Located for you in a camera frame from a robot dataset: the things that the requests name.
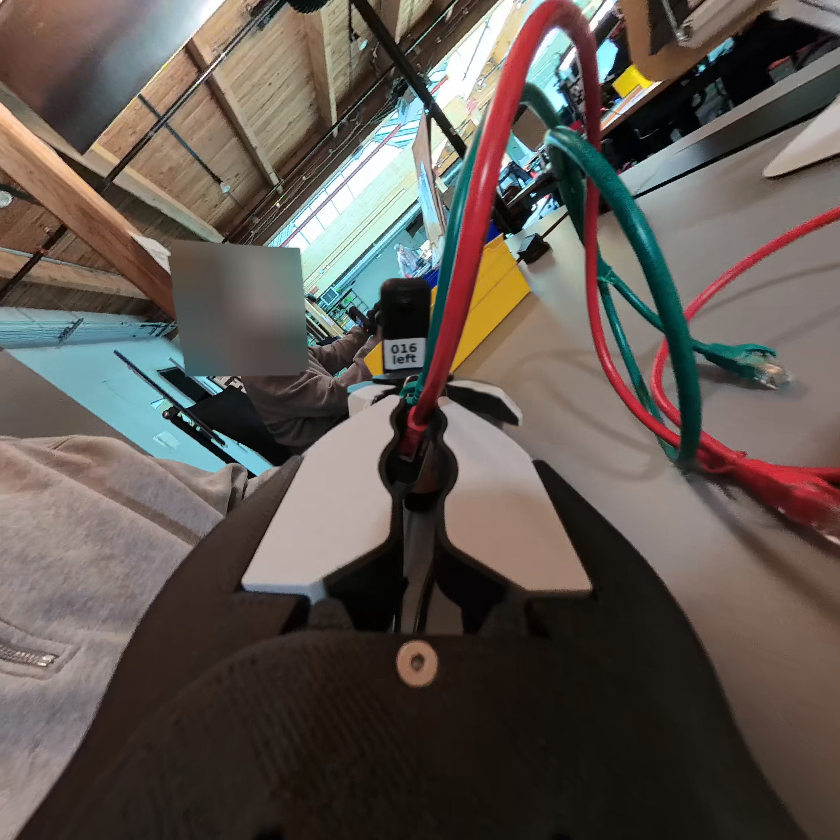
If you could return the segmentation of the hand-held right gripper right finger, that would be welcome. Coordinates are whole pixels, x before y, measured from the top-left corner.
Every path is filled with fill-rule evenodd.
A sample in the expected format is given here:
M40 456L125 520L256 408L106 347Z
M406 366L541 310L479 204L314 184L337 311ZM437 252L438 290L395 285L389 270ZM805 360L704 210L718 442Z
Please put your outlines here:
M463 632L478 634L508 601L590 596L590 576L527 452L456 402L437 422L434 578Z

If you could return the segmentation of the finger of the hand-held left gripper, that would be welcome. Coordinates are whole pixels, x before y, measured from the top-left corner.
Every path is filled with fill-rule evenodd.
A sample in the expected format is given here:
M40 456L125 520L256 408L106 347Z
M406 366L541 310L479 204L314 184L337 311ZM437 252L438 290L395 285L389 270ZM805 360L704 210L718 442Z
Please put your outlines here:
M497 385L477 380L452 379L446 384L446 397L498 426L522 425L522 410Z
M377 421L390 420L397 406L397 388L393 385L361 385L349 390L348 407L349 419L354 420L359 415L366 415Z

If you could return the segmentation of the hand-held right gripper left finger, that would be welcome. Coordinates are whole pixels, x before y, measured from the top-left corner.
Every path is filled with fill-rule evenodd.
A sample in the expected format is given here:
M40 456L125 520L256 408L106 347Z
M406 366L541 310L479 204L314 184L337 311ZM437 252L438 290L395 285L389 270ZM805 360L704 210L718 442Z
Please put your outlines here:
M322 437L302 457L255 550L246 592L340 602L355 628L394 627L404 593L403 505L386 482L395 446L387 395Z

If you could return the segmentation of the yellow plastic bin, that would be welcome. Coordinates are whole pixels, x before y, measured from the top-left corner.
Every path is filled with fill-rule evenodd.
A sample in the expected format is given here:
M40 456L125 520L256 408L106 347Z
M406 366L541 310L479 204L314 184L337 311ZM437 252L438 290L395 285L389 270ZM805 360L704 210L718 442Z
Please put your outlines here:
M502 237L489 242L484 248L451 373L457 372L529 293L529 284Z

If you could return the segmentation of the wooden beam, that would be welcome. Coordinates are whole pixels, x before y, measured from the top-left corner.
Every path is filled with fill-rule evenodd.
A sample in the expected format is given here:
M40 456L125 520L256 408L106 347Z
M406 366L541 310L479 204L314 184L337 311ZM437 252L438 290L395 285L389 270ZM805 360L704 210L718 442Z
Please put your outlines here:
M1 166L123 278L174 317L171 274L140 242L139 233L4 105Z

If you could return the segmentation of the black metal frame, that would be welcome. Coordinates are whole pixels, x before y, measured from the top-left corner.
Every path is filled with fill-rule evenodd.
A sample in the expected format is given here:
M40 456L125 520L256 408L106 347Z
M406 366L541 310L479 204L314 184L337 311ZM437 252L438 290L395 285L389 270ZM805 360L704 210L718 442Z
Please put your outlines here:
M192 406L184 406L123 353L115 350L113 354L169 403L162 411L165 420L225 464L238 462L226 450L228 439L254 452L271 466L281 466L291 457L290 451L270 435L244 392L227 387L221 392L206 394L205 399Z

